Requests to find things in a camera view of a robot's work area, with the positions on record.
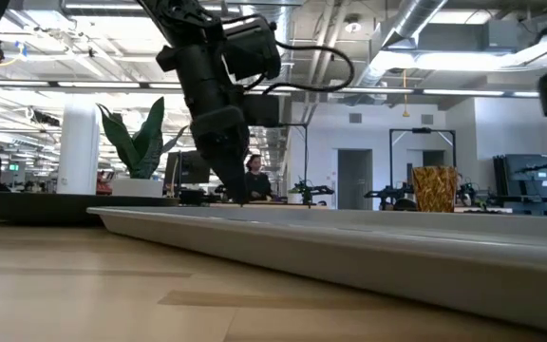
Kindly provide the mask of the amber patterned glass cup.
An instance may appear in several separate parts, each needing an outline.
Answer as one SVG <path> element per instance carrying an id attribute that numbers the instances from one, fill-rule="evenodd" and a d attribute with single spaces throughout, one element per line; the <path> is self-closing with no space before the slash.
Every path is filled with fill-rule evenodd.
<path id="1" fill-rule="evenodd" d="M 419 212 L 454 212 L 458 185 L 458 172 L 455 167 L 414 168 L 412 183 Z"/>

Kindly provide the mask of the grey door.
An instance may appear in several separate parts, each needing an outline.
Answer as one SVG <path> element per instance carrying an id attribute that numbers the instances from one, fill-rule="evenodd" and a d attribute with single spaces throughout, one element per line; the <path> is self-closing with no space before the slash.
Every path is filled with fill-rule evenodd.
<path id="1" fill-rule="evenodd" d="M 337 207 L 341 210 L 371 210 L 372 151 L 340 149 L 338 161 Z"/>

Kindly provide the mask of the grey rectangular tray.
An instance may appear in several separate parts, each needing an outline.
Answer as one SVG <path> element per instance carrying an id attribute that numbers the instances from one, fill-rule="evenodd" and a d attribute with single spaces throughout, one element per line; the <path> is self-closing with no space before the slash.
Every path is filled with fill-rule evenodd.
<path id="1" fill-rule="evenodd" d="M 112 233 L 547 331 L 547 217 L 97 207 Z"/>

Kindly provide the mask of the black station frame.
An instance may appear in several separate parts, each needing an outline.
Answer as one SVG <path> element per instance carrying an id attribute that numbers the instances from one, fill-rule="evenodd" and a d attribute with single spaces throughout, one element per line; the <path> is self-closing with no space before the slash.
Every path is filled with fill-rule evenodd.
<path id="1" fill-rule="evenodd" d="M 406 147 L 402 143 L 400 160 L 394 160 L 394 147 L 408 133 L 413 135 L 438 135 L 450 147 L 443 149 L 428 149 L 426 147 Z M 387 188 L 403 187 L 404 183 L 412 184 L 412 170 L 424 166 L 457 166 L 456 131 L 447 129 L 432 129 L 429 127 L 390 128 L 388 130 L 389 183 Z"/>
<path id="2" fill-rule="evenodd" d="M 308 185 L 309 140 L 308 127 L 301 123 L 288 123 L 286 145 L 281 164 L 281 193 L 288 204 L 304 204 Z"/>

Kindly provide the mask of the long ceiling light strip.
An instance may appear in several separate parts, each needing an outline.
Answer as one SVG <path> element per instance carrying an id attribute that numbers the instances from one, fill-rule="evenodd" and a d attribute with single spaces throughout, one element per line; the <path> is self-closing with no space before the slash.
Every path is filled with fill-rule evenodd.
<path id="1" fill-rule="evenodd" d="M 146 83 L 146 82 L 80 82 L 80 81 L 32 81 L 0 80 L 0 87 L 22 89 L 56 88 L 61 91 L 94 91 L 94 92 L 159 92 L 180 93 L 179 83 Z M 345 87 L 336 93 L 349 95 L 412 95 L 412 96 L 466 96 L 492 98 L 526 98 L 536 99 L 536 91 L 486 90 L 486 89 L 443 89 L 443 88 L 405 88 L 405 87 Z"/>

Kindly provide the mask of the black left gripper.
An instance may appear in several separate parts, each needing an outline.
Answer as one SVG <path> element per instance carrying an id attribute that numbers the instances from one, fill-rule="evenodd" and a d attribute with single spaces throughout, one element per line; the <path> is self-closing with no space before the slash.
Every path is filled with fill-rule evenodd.
<path id="1" fill-rule="evenodd" d="M 243 158 L 248 146 L 248 125 L 242 110 L 227 105 L 200 114 L 190 124 L 198 151 L 222 181 L 234 202 L 243 205 L 247 187 Z"/>

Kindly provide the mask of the green snake plant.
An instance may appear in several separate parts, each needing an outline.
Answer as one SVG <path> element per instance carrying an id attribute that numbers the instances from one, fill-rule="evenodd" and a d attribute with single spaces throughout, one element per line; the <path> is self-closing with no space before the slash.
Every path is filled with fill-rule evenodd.
<path id="1" fill-rule="evenodd" d="M 165 100 L 157 99 L 151 106 L 146 120 L 134 134 L 123 123 L 120 113 L 111 112 L 103 104 L 97 104 L 101 122 L 108 141 L 116 148 L 118 157 L 125 165 L 131 179 L 150 179 L 160 164 L 160 156 L 177 145 L 188 126 L 184 126 L 169 142 L 163 142 L 162 123 L 165 116 Z"/>

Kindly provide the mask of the white round column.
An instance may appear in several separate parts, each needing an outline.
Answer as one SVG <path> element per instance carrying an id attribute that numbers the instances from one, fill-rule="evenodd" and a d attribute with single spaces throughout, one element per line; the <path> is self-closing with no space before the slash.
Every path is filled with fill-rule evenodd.
<path id="1" fill-rule="evenodd" d="M 101 112 L 94 102 L 73 94 L 65 103 L 57 193 L 95 195 Z"/>

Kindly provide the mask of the silver spiral air duct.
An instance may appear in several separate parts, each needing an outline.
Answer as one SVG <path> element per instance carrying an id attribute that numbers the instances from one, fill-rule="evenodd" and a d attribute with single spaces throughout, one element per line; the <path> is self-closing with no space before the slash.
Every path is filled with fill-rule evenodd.
<path id="1" fill-rule="evenodd" d="M 419 34 L 448 0 L 402 0 L 398 12 L 379 23 L 369 42 L 370 61 L 353 85 L 375 87 L 386 72 L 414 63 Z"/>

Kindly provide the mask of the black computer monitor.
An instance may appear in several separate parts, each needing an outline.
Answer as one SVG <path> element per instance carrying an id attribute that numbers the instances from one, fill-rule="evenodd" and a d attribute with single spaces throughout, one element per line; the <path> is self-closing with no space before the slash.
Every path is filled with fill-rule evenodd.
<path id="1" fill-rule="evenodd" d="M 172 152 L 167 156 L 165 184 L 208 183 L 211 168 L 197 150 Z"/>

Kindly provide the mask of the grey equipment cabinet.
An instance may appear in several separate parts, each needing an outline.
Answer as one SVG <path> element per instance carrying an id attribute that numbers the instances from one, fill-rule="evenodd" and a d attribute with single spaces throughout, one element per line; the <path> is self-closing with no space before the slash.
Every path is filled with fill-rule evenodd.
<path id="1" fill-rule="evenodd" d="M 498 155 L 493 166 L 502 207 L 514 214 L 547 216 L 547 155 Z"/>

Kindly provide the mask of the white planter box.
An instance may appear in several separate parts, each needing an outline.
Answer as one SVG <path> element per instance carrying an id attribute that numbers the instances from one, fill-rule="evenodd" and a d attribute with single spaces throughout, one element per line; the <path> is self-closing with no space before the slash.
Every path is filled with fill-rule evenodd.
<path id="1" fill-rule="evenodd" d="M 150 179 L 115 179 L 111 182 L 112 195 L 122 197 L 161 198 L 163 181 Z"/>

